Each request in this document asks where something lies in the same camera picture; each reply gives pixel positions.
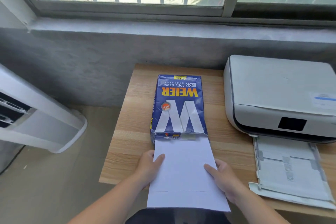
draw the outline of hand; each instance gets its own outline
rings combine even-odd
[[[154,150],[144,152],[138,162],[138,166],[134,171],[134,175],[139,179],[139,182],[145,188],[151,181],[156,178],[158,171],[161,167],[165,154],[161,154],[155,161]]]
[[[237,197],[246,191],[246,187],[238,179],[230,165],[224,161],[215,158],[218,170],[208,164],[204,165],[205,170],[213,176],[217,186],[224,191],[227,199],[236,204]]]

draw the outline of forearm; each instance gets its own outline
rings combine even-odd
[[[242,189],[236,205],[242,211],[249,224],[289,224],[279,213],[248,188]]]
[[[136,176],[129,176],[78,214],[68,224],[123,223],[142,186]]]

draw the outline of large w logo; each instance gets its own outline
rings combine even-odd
[[[190,118],[195,133],[204,133],[203,126],[198,115],[194,101],[185,101],[181,116],[177,111],[175,100],[167,100],[170,104],[168,111],[162,111],[155,132],[165,132],[170,117],[174,132],[185,132]]]

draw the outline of floor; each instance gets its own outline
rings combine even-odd
[[[86,132],[74,145],[60,154],[26,146],[0,176],[1,224],[65,224],[113,188],[98,180],[120,108],[73,108],[88,120]],[[147,191],[140,193],[129,216],[146,207],[147,196]],[[230,207],[233,224],[247,223],[239,209]],[[281,214],[293,224],[335,223],[329,218]],[[182,215],[194,219],[195,213]]]

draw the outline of blue paper packaging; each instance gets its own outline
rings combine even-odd
[[[204,120],[202,80],[195,75],[159,74],[150,123],[150,138],[195,138],[208,134]]]

